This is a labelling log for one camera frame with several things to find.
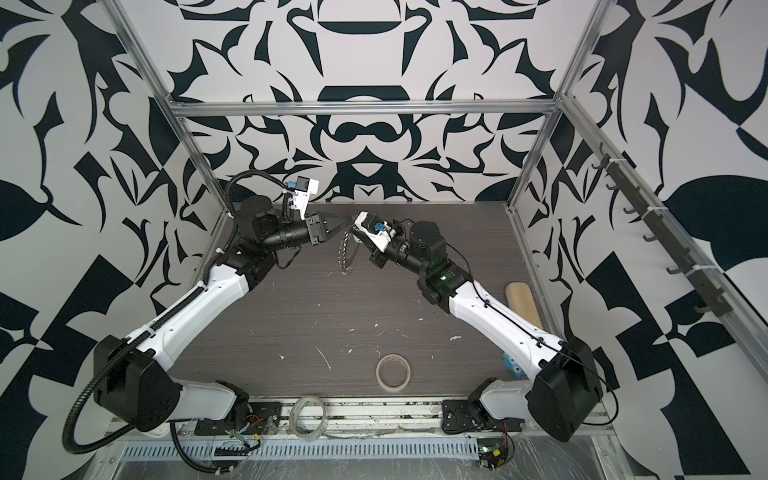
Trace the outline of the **black wall hook rack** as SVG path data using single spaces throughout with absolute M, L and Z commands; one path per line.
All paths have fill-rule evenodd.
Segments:
M 695 311 L 717 317 L 731 313 L 733 306 L 723 281 L 718 278 L 719 267 L 698 250 L 671 210 L 662 204 L 627 159 L 610 155 L 603 143 L 599 145 L 599 152 L 601 159 L 594 167 L 604 170 L 613 181 L 608 186 L 610 190 L 621 192 L 628 200 L 630 206 L 624 212 L 646 225 L 650 233 L 643 240 L 659 243 L 671 258 L 673 265 L 666 272 L 684 276 L 697 292 L 703 304 Z

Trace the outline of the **aluminium cage frame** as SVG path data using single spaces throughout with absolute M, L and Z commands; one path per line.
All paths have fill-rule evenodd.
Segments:
M 542 113 L 547 120 L 538 134 L 531 149 L 531 157 L 539 158 L 545 141 L 554 132 L 561 117 L 569 122 L 589 145 L 590 150 L 601 159 L 599 145 L 603 143 L 606 151 L 614 157 L 623 157 L 616 145 L 605 135 L 587 114 L 571 91 L 575 84 L 575 75 L 585 63 L 587 54 L 596 45 L 601 26 L 607 20 L 611 1 L 599 1 L 590 13 L 588 22 L 578 41 L 571 64 L 566 69 L 566 78 L 561 89 L 551 100 L 370 100 L 370 101 L 308 101 L 308 102 L 215 102 L 184 103 L 171 99 L 160 78 L 158 69 L 152 63 L 147 48 L 131 23 L 128 13 L 119 1 L 105 1 L 102 6 L 106 16 L 115 28 L 116 34 L 136 62 L 141 75 L 145 78 L 150 92 L 157 100 L 162 113 L 169 121 L 174 134 L 179 138 L 185 152 L 194 166 L 201 173 L 204 183 L 211 188 L 219 203 L 226 200 L 220 185 L 213 174 L 210 164 L 194 141 L 184 119 L 200 116 L 229 115 L 385 115 L 385 114 L 451 114 L 451 113 Z M 736 285 L 727 279 L 720 269 L 718 276 L 726 288 L 726 296 L 733 306 L 733 311 L 719 317 L 726 330 L 742 348 L 745 356 L 761 374 L 767 373 L 767 325 L 758 311 L 749 304 L 746 297 L 738 291 Z

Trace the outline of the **green circuit board right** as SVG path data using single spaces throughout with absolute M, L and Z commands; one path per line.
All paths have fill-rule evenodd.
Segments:
M 516 452 L 513 439 L 504 435 L 496 438 L 478 440 L 478 465 L 488 470 L 496 470 L 507 464 Z

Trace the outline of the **beige grey glasses case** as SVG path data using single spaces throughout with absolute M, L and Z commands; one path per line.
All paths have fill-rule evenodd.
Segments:
M 505 287 L 508 307 L 539 330 L 543 324 L 531 288 L 524 282 L 512 282 Z

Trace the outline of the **blue owl eraser toy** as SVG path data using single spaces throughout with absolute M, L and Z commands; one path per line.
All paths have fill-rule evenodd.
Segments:
M 504 353 L 502 355 L 502 358 L 504 361 L 504 365 L 513 374 L 515 378 L 522 379 L 526 377 L 526 373 L 524 372 L 524 370 L 507 353 Z

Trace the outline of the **brown tape roll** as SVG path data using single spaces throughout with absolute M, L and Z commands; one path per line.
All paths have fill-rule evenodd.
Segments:
M 375 368 L 375 377 L 383 391 L 400 393 L 410 384 L 412 369 L 405 357 L 391 353 L 380 358 Z

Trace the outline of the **clear tape roll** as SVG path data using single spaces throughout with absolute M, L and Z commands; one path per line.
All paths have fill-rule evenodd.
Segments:
M 314 442 L 324 436 L 328 423 L 326 403 L 317 396 L 299 398 L 289 412 L 290 433 L 305 442 Z

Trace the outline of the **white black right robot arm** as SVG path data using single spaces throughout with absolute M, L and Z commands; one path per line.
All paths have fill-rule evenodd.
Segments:
M 361 212 L 351 228 L 371 252 L 372 262 L 395 263 L 416 274 L 422 296 L 465 322 L 507 354 L 525 378 L 493 380 L 480 390 L 482 413 L 494 420 L 532 420 L 552 438 L 567 442 L 601 401 L 603 391 L 592 350 L 577 337 L 563 340 L 494 298 L 472 275 L 468 261 L 456 263 L 434 222 L 409 228 Z

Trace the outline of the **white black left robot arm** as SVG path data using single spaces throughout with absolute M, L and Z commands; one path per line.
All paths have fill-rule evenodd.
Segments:
M 243 201 L 226 246 L 201 281 L 148 324 L 97 345 L 95 403 L 142 432 L 166 422 L 238 414 L 247 401 L 238 387 L 174 379 L 170 369 L 199 334 L 277 266 L 279 251 L 324 243 L 352 222 L 349 215 L 323 211 L 296 218 L 261 195 Z

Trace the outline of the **silver ball chain keyring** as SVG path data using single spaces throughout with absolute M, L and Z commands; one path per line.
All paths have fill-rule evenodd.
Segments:
M 352 272 L 353 263 L 359 250 L 359 246 L 360 242 L 353 234 L 353 228 L 348 227 L 344 232 L 338 250 L 338 264 L 342 275 L 348 275 Z

